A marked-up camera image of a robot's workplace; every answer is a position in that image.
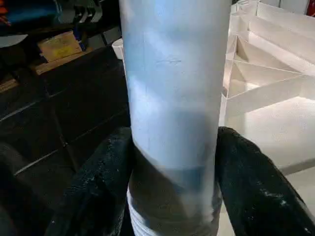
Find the white container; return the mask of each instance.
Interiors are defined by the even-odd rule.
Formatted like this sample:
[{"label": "white container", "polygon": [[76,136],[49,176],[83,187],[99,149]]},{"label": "white container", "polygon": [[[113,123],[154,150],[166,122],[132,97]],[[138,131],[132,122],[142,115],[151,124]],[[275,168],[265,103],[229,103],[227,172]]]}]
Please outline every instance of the white container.
[{"label": "white container", "polygon": [[123,44],[123,39],[118,39],[112,44],[112,48],[114,49],[114,52],[116,54],[116,57],[119,60],[124,59],[124,44]]},{"label": "white container", "polygon": [[214,156],[230,1],[121,0],[136,236],[216,235]]}]

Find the white panel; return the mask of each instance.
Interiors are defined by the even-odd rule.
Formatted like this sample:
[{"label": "white panel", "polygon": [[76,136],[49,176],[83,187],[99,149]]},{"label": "white panel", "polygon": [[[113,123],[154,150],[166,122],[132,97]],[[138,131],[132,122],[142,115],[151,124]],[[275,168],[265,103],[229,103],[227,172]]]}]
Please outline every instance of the white panel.
[{"label": "white panel", "polygon": [[263,108],[299,95],[300,77],[280,81],[271,85],[252,89],[227,101],[226,115],[229,117]]},{"label": "white panel", "polygon": [[280,6],[280,0],[261,0],[260,2],[271,5],[271,6],[276,6],[276,7]]},{"label": "white panel", "polygon": [[315,41],[291,32],[258,17],[252,17],[249,30],[256,35],[288,50],[297,56],[315,63]]},{"label": "white panel", "polygon": [[298,14],[305,14],[309,0],[281,0],[280,7]]},{"label": "white panel", "polygon": [[296,70],[289,67],[287,64],[279,61],[266,51],[250,44],[241,37],[238,37],[235,60],[296,72]]},{"label": "white panel", "polygon": [[284,27],[287,30],[296,32],[302,36],[309,37],[313,40],[315,39],[315,24],[313,17],[291,13],[281,8],[272,7],[262,3],[258,5],[257,17]]},{"label": "white panel", "polygon": [[294,53],[289,52],[252,32],[248,32],[247,37],[252,45],[263,49],[266,53],[269,53],[282,63],[306,75],[315,76],[315,65],[309,61],[300,58]]}]

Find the cardboard box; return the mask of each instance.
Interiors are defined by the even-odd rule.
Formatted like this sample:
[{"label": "cardboard box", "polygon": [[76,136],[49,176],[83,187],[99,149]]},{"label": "cardboard box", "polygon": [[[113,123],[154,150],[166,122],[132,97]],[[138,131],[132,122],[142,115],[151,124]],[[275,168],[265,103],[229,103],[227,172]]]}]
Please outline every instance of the cardboard box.
[{"label": "cardboard box", "polygon": [[36,71],[36,74],[37,75],[40,75],[42,73],[45,73],[47,71],[50,71],[52,69],[55,69],[57,68],[58,66],[61,66],[63,64],[66,64],[72,60],[75,60],[85,54],[88,54],[90,52],[92,52],[93,49],[92,48],[87,48],[86,51],[84,52],[80,52],[80,53],[76,53],[76,54],[73,54],[73,55],[70,55],[68,57],[65,57],[65,58],[61,58],[61,59],[58,59],[58,60],[55,60],[55,61],[52,61],[52,62],[48,62],[48,63],[43,63],[43,64],[40,64],[40,65],[37,65],[37,66],[34,66],[33,69]]},{"label": "cardboard box", "polygon": [[37,45],[48,62],[81,53],[85,50],[84,44],[75,37],[73,31],[45,39]]}]

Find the white cylinder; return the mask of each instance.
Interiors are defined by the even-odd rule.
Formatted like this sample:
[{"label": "white cylinder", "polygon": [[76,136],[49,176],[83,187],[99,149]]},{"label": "white cylinder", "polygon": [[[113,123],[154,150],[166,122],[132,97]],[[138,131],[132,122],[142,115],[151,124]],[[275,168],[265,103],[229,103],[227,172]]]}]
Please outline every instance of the white cylinder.
[{"label": "white cylinder", "polygon": [[136,236],[215,235],[214,156],[230,0],[120,0]]}]

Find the frosted plastic tube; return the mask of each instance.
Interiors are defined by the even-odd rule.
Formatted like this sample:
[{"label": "frosted plastic tube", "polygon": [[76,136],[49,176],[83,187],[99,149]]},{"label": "frosted plastic tube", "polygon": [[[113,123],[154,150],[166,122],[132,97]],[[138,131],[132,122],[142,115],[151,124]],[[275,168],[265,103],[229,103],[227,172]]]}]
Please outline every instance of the frosted plastic tube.
[{"label": "frosted plastic tube", "polygon": [[230,0],[120,0],[136,236],[215,235],[214,156]]}]

